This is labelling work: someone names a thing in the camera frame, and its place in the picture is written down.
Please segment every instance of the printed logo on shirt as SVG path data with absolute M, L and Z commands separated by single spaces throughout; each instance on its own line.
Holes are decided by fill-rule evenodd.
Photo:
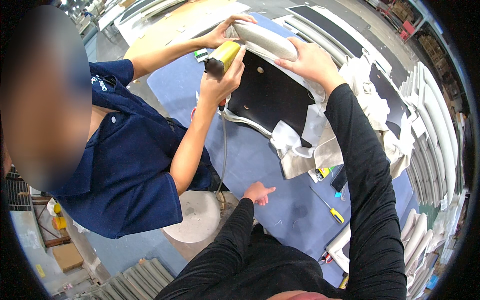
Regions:
M 102 91 L 106 91 L 107 87 L 105 86 L 105 83 L 103 82 L 103 80 L 100 80 L 97 77 L 92 77 L 92 84 L 93 84 L 93 82 L 98 81 L 99 84 L 100 84 L 100 87 L 102 88 Z

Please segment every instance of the cardboard box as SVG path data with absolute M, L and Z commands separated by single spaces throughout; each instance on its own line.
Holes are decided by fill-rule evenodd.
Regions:
M 127 8 L 130 5 L 132 5 L 134 2 L 135 2 L 135 0 L 124 0 L 124 1 L 119 3 L 119 6 Z
M 63 273 L 81 267 L 84 263 L 84 259 L 73 243 L 55 247 L 52 251 Z

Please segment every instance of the hand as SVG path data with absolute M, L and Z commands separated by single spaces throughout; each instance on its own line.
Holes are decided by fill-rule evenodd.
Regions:
M 240 47 L 230 68 L 221 80 L 217 80 L 204 72 L 200 82 L 198 107 L 206 107 L 216 111 L 218 104 L 239 87 L 241 76 L 245 69 L 245 65 L 242 62 L 243 56 L 245 56 L 245 46 Z
M 215 27 L 215 29 L 201 37 L 204 47 L 215 49 L 226 41 L 238 40 L 238 38 L 225 38 L 225 31 L 230 26 L 230 24 L 232 24 L 236 20 L 243 20 L 254 24 L 258 23 L 254 17 L 248 14 L 234 14 L 222 23 L 220 23 L 217 27 Z
M 247 188 L 243 194 L 243 198 L 249 198 L 253 203 L 265 205 L 268 203 L 268 194 L 275 191 L 275 187 L 266 188 L 264 184 L 257 181 Z
M 275 63 L 282 68 L 290 70 L 303 78 L 310 79 L 322 85 L 327 95 L 333 90 L 346 83 L 338 74 L 335 63 L 330 54 L 315 43 L 305 43 L 296 37 L 287 37 L 299 53 L 296 61 L 275 60 Z

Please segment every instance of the mobile phone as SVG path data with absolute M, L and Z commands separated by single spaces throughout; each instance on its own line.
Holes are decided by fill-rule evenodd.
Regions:
M 343 165 L 340 167 L 340 170 L 333 178 L 331 186 L 336 192 L 342 192 L 343 187 L 347 183 L 347 172 Z

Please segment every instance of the blue table surface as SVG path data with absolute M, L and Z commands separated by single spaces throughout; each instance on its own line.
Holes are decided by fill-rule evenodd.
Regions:
M 257 13 L 252 15 L 262 27 L 283 37 L 295 36 L 289 30 Z M 187 54 L 155 71 L 147 80 L 170 116 L 186 127 L 191 123 L 190 113 L 196 103 L 195 91 L 200 91 L 203 71 L 204 64 L 198 63 L 193 54 Z M 276 150 L 266 137 L 253 128 L 239 123 L 227 121 L 226 129 L 227 168 L 224 178 L 226 186 L 237 198 L 240 198 L 255 181 L 261 181 L 267 187 L 276 186 L 276 191 L 269 195 L 267 205 L 255 205 L 255 217 L 282 244 L 295 247 L 314 259 L 319 259 L 328 243 L 350 220 L 348 189 L 346 201 L 341 201 L 340 198 L 334 197 L 335 191 L 330 186 L 339 168 L 335 168 L 333 174 L 317 184 L 307 173 L 286 180 Z M 223 133 L 219 115 L 212 121 L 205 147 L 213 166 L 220 174 L 223 166 Z M 333 219 L 327 206 L 318 199 L 309 186 L 344 217 L 344 224 L 339 224 Z M 405 171 L 393 180 L 393 186 L 397 198 L 396 209 L 401 218 L 412 199 L 412 188 Z M 343 271 L 337 264 L 324 264 L 322 270 L 328 282 L 335 287 L 340 285 Z

